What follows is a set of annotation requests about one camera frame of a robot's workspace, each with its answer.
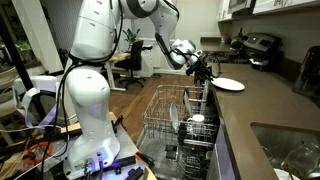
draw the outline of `wall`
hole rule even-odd
[[[280,37],[285,57],[301,63],[311,46],[320,45],[319,19],[320,12],[258,16],[233,22],[231,37],[237,35],[241,27],[243,34],[262,32]]]
[[[55,31],[59,48],[71,49],[82,0],[41,0]]]
[[[217,15],[220,0],[177,0],[180,19],[176,39],[192,40],[201,49],[201,36],[220,36]]]
[[[62,70],[60,58],[39,0],[12,1],[32,50],[50,72]]]

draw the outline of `table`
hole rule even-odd
[[[115,86],[111,65],[115,62],[128,59],[129,57],[130,57],[130,53],[123,53],[121,51],[116,51],[114,53],[114,55],[111,57],[111,59],[109,59],[109,61],[105,64],[105,68],[107,69],[107,74],[108,74],[109,86],[110,86],[111,90],[117,90],[117,91],[125,91],[126,90],[125,88],[117,88]]]

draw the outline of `sink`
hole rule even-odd
[[[273,168],[281,169],[288,153],[297,149],[302,141],[320,145],[319,131],[260,123],[252,123],[251,128]]]

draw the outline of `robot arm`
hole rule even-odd
[[[71,59],[88,64],[109,59],[115,50],[111,47],[122,14],[127,19],[150,17],[156,30],[155,39],[172,69],[187,65],[187,75],[197,71],[201,72],[198,75],[211,79],[212,73],[199,61],[202,51],[195,52],[192,41],[178,39],[170,46],[170,37],[179,20],[179,11],[171,0],[83,1]]]
[[[116,27],[122,15],[128,19],[151,18],[155,38],[170,67],[181,69],[187,65],[187,75],[203,71],[207,79],[212,77],[199,60],[202,51],[195,52],[191,41],[177,40],[170,47],[169,39],[179,19],[170,0],[83,0],[63,78],[82,130],[64,161],[68,179],[83,176],[86,169],[93,172],[110,166],[120,150],[108,111],[110,88],[99,66],[116,49],[117,45],[112,46],[114,39],[119,40]]]
[[[172,69],[181,69],[187,65],[189,67],[187,75],[196,71],[198,76],[212,80],[211,71],[203,61],[199,61],[202,51],[196,51],[192,41],[178,39],[170,46],[169,40],[180,15],[171,0],[127,0],[122,1],[122,4],[126,18],[150,17],[156,30],[155,39]]]

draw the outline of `black chair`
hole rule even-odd
[[[132,44],[131,52],[130,52],[130,59],[125,59],[123,61],[119,61],[114,64],[115,67],[122,68],[125,70],[130,70],[130,77],[125,79],[120,79],[119,83],[122,84],[122,82],[127,81],[127,84],[125,85],[125,88],[128,89],[128,85],[132,83],[138,83],[141,85],[141,87],[144,87],[143,84],[139,80],[146,81],[145,78],[135,78],[133,76],[133,71],[141,70],[142,68],[142,57],[141,57],[141,51],[142,51],[143,41],[137,41]]]

